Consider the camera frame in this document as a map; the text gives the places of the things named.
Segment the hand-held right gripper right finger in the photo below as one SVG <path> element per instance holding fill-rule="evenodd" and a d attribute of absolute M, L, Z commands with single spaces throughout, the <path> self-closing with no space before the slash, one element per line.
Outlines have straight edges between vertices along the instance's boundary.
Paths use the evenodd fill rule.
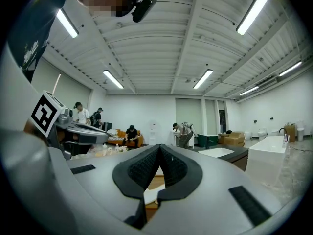
<path fill-rule="evenodd" d="M 200 185 L 203 172 L 196 161 L 164 144 L 159 147 L 158 159 L 165 182 L 165 189 L 157 194 L 158 201 L 184 199 Z"/>

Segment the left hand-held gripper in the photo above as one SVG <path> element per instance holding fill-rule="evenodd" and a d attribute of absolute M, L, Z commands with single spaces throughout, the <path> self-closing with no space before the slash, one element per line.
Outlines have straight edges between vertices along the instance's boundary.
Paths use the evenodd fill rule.
<path fill-rule="evenodd" d="M 42 92 L 30 120 L 45 137 L 48 147 L 59 149 L 66 160 L 95 144 L 104 144 L 109 137 L 101 129 L 75 122 L 73 110 L 48 91 Z"/>

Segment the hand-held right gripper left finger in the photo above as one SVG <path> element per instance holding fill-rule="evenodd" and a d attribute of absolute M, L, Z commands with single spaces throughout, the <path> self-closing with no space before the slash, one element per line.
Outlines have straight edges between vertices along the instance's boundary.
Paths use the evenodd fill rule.
<path fill-rule="evenodd" d="M 143 199 L 159 168 L 159 149 L 159 145 L 147 148 L 113 169 L 112 179 L 124 196 Z"/>

